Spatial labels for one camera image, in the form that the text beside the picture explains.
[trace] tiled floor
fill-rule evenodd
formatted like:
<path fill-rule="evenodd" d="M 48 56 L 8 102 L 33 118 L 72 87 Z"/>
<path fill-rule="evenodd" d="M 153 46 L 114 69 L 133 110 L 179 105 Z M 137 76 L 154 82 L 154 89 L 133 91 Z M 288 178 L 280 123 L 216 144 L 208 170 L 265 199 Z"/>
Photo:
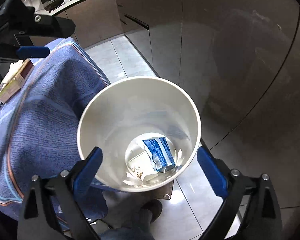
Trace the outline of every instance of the tiled floor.
<path fill-rule="evenodd" d="M 85 49 L 106 74 L 111 83 L 132 76 L 155 76 L 141 55 L 123 36 L 115 36 Z M 150 200 L 145 193 L 104 192 L 109 213 L 104 221 L 114 228 L 128 220 L 144 203 Z M 151 224 L 156 240 L 197 240 L 208 227 L 222 203 L 202 172 L 195 157 L 189 167 L 176 179 L 170 200 L 161 200 L 163 211 Z M 227 237 L 234 235 L 240 226 L 234 220 Z M 101 233 L 104 227 L 94 225 Z"/>

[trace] metal bolt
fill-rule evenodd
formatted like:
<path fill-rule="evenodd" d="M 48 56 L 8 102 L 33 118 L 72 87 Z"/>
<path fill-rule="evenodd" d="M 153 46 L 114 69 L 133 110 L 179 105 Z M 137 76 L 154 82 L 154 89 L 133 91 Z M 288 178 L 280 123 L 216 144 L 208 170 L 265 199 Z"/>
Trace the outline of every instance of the metal bolt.
<path fill-rule="evenodd" d="M 63 170 L 63 171 L 61 171 L 60 172 L 60 175 L 61 175 L 61 177 L 66 177 L 66 176 L 68 176 L 69 175 L 69 171 L 67 171 L 67 170 Z"/>
<path fill-rule="evenodd" d="M 268 179 L 269 179 L 269 175 L 268 175 L 268 174 L 262 174 L 262 178 L 263 178 L 264 180 L 268 180 Z"/>
<path fill-rule="evenodd" d="M 233 170 L 231 170 L 231 174 L 235 177 L 238 177 L 240 175 L 240 171 L 233 169 Z"/>
<path fill-rule="evenodd" d="M 33 175 L 31 178 L 32 181 L 36 181 L 37 179 L 39 179 L 39 176 L 37 174 Z"/>
<path fill-rule="evenodd" d="M 41 21 L 41 16 L 40 16 L 40 15 L 36 15 L 36 16 L 34 17 L 34 21 L 35 21 L 36 23 L 40 22 L 40 21 Z"/>

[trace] blue tablecloth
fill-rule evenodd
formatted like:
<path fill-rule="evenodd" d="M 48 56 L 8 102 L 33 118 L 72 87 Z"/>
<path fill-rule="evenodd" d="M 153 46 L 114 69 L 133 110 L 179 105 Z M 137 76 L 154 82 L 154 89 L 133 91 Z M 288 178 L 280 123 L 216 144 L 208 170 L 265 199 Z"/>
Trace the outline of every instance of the blue tablecloth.
<path fill-rule="evenodd" d="M 34 174 L 49 178 L 80 160 L 80 116 L 93 96 L 110 84 L 72 38 L 47 46 L 50 55 L 31 60 L 34 70 L 24 87 L 0 109 L 0 211 L 16 220 Z M 62 221 L 58 202 L 53 202 Z M 107 214 L 99 188 L 90 187 L 77 202 L 87 218 Z"/>

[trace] blue gripper pad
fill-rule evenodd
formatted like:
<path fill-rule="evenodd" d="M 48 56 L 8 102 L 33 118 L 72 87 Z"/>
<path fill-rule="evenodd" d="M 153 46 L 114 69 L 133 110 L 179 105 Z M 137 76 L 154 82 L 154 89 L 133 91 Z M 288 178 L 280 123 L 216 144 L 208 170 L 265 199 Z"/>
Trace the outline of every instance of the blue gripper pad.
<path fill-rule="evenodd" d="M 50 54 L 50 49 L 48 47 L 21 46 L 16 54 L 20 59 L 46 58 Z"/>
<path fill-rule="evenodd" d="M 102 157 L 102 150 L 96 147 L 84 168 L 74 179 L 73 195 L 75 199 L 78 199 L 86 194 L 95 174 L 100 168 Z"/>
<path fill-rule="evenodd" d="M 213 161 L 209 150 L 201 146 L 197 152 L 197 159 L 216 196 L 226 198 L 228 196 L 227 180 Z"/>

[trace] shoe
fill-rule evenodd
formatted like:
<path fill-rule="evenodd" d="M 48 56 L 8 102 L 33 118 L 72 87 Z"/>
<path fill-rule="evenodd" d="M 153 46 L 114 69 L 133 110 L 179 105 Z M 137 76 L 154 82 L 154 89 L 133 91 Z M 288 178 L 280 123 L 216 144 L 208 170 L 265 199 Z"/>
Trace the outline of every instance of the shoe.
<path fill-rule="evenodd" d="M 153 199 L 150 200 L 149 202 L 147 202 L 146 204 L 144 204 L 141 209 L 147 209 L 150 210 L 152 213 L 152 219 L 151 222 L 154 222 L 157 220 L 157 218 L 160 216 L 161 212 L 162 212 L 162 204 L 159 200 L 157 199 Z"/>

